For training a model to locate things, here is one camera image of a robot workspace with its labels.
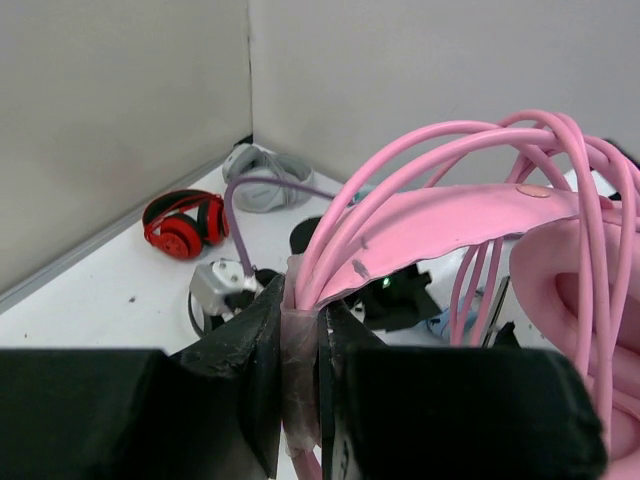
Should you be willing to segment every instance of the gray wall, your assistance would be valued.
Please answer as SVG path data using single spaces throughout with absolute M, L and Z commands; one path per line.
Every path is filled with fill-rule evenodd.
M 249 6 L 257 139 L 336 178 L 417 127 L 498 121 L 523 108 L 564 111 L 586 132 L 640 153 L 637 0 Z M 404 155 L 378 180 L 422 151 Z M 502 181 L 513 158 L 506 148 L 472 156 L 446 181 Z
M 0 292 L 251 131 L 242 0 L 0 2 Z

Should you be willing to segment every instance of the black plastic piece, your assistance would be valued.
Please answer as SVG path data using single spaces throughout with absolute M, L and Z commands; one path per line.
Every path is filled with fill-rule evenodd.
M 224 304 L 229 310 L 235 313 L 238 309 L 244 310 L 249 305 L 251 305 L 255 298 L 256 292 L 253 292 L 251 290 L 243 290 L 241 292 L 232 293 L 225 296 Z
M 278 275 L 282 274 L 275 270 L 271 270 L 270 268 L 261 268 L 260 270 L 256 270 L 256 280 L 258 280 L 258 283 L 263 287 L 269 285 Z
M 208 330 L 210 332 L 213 332 L 216 328 L 221 327 L 222 325 L 224 325 L 224 317 L 222 315 L 207 315 L 205 314 L 205 324 L 207 325 L 205 327 L 205 331 Z
M 0 351 L 0 478 L 274 477 L 282 287 L 171 358 Z
M 442 313 L 426 291 L 431 275 L 419 273 L 416 264 L 398 270 L 387 280 L 388 285 L 385 285 L 385 279 L 377 280 L 357 293 L 364 304 L 364 324 L 368 328 L 402 330 Z
M 498 333 L 496 333 L 496 339 L 493 341 L 493 346 L 520 348 L 520 343 L 518 343 L 518 339 L 516 338 L 515 329 L 515 323 L 505 323 Z
M 349 311 L 344 302 L 335 302 L 318 315 L 318 392 L 320 430 L 322 432 L 323 479 L 333 477 L 334 445 L 344 441 L 336 434 L 335 408 L 344 404 L 343 391 L 335 388 L 336 378 L 342 376 L 348 345 L 381 347 L 385 344 L 368 330 Z
M 331 479 L 595 480 L 606 467 L 589 395 L 555 352 L 354 347 L 334 385 Z

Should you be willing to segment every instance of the pink cable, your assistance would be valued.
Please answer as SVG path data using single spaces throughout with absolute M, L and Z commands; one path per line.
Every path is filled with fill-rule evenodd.
M 308 283 L 296 285 L 297 287 L 300 287 L 300 290 L 302 290 L 300 292 L 301 297 L 296 297 L 300 300 L 299 308 L 303 310 L 310 310 L 314 307 L 322 288 L 329 280 L 330 276 L 335 272 L 342 246 L 351 240 L 353 235 L 364 224 L 368 216 L 370 216 L 373 211 L 379 208 L 380 205 L 382 205 L 382 203 L 384 203 L 392 194 L 404 187 L 415 177 L 423 175 L 429 169 L 440 165 L 451 158 L 461 157 L 474 150 L 504 144 L 514 144 L 519 146 L 524 144 L 538 144 L 545 147 L 551 147 L 555 145 L 555 142 L 555 136 L 552 133 L 542 130 L 525 128 L 493 129 L 476 133 L 468 137 L 463 137 L 454 140 L 447 145 L 437 147 L 429 153 L 417 158 L 412 163 L 400 168 L 397 172 L 382 182 L 382 184 L 379 185 L 372 193 L 367 195 L 362 202 L 352 210 L 350 215 L 344 219 L 342 225 L 333 232 L 333 235 L 322 252 L 320 259 L 315 264 L 313 275 L 309 279 Z M 336 200 L 338 200 L 344 191 L 345 190 L 343 189 L 340 192 L 336 197 Z
M 534 128 L 506 128 L 513 123 L 533 120 Z M 549 127 L 552 131 L 542 130 Z M 348 215 L 340 218 L 344 208 L 353 195 L 364 185 L 368 178 L 393 156 L 417 143 L 452 133 L 468 133 L 468 137 L 454 140 L 418 157 L 405 165 L 372 193 L 353 208 Z M 340 194 L 323 216 L 316 234 L 313 236 L 302 267 L 306 263 L 306 278 L 303 279 L 303 268 L 300 269 L 296 285 L 298 308 L 310 310 L 317 303 L 322 288 L 333 276 L 340 261 L 340 249 L 351 241 L 366 219 L 384 203 L 391 195 L 401 189 L 413 178 L 426 173 L 429 169 L 440 165 L 427 187 L 435 185 L 466 154 L 491 146 L 511 144 L 520 150 L 516 163 L 507 182 L 521 183 L 535 170 L 540 168 L 556 188 L 568 189 L 564 177 L 552 163 L 551 157 L 560 152 L 567 152 L 578 179 L 580 252 L 579 271 L 579 335 L 575 363 L 586 375 L 592 335 L 592 321 L 597 328 L 598 363 L 595 375 L 596 386 L 594 396 L 600 418 L 605 426 L 605 441 L 609 443 L 610 421 L 612 411 L 612 355 L 620 328 L 624 303 L 629 286 L 631 260 L 636 229 L 636 213 L 640 205 L 640 173 L 612 145 L 594 137 L 585 137 L 577 124 L 564 114 L 530 110 L 519 112 L 501 122 L 500 125 L 482 122 L 446 122 L 425 127 L 411 132 L 387 145 L 374 155 L 347 182 Z M 617 262 L 617 274 L 613 282 L 613 292 L 609 297 L 608 266 L 604 243 L 604 228 L 600 199 L 589 171 L 589 164 L 616 186 L 622 196 L 622 227 L 620 237 L 620 254 Z M 479 313 L 474 327 L 471 343 L 476 344 L 488 315 L 489 300 L 493 295 L 497 270 L 500 261 L 503 239 L 493 243 L 489 265 L 488 279 Z M 469 295 L 475 290 L 486 256 L 488 242 L 472 246 L 468 249 L 452 292 L 451 332 L 452 342 L 459 343 L 462 325 L 459 320 L 468 314 L 470 309 Z M 477 253 L 467 298 L 461 312 L 457 312 L 458 299 L 462 289 L 465 273 Z M 313 452 L 299 458 L 296 466 L 299 478 L 318 479 L 321 476 L 319 465 Z
M 302 265 L 300 266 L 298 281 L 296 282 L 296 298 L 301 298 L 316 265 L 322 250 L 325 248 L 335 229 L 335 225 L 349 205 L 353 196 L 382 166 L 393 159 L 399 153 L 417 145 L 418 143 L 434 139 L 444 135 L 473 134 L 482 131 L 501 129 L 502 126 L 486 122 L 457 121 L 444 122 L 420 128 L 410 132 L 399 139 L 391 142 L 369 159 L 354 176 L 341 189 L 335 200 L 329 206 L 327 212 L 322 216 L 316 233 L 313 235 L 307 251 L 305 252 Z M 516 146 L 523 154 L 530 158 L 550 179 L 556 188 L 564 188 L 567 185 L 566 179 L 558 167 L 549 163 L 548 157 L 538 147 L 534 145 L 518 144 Z

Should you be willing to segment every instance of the headphone headband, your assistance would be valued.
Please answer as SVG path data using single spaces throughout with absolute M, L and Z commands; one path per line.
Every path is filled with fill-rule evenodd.
M 186 211 L 196 208 L 208 200 L 222 202 L 222 197 L 204 190 L 176 190 L 165 193 L 153 200 L 142 214 L 142 225 L 145 230 L 173 210 Z

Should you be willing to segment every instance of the red headphones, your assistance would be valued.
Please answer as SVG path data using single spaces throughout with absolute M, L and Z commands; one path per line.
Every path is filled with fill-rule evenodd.
M 197 220 L 186 211 L 198 208 Z M 217 245 L 229 235 L 224 201 L 202 190 L 177 190 L 156 198 L 142 214 L 144 238 L 167 255 L 197 257 L 204 245 Z

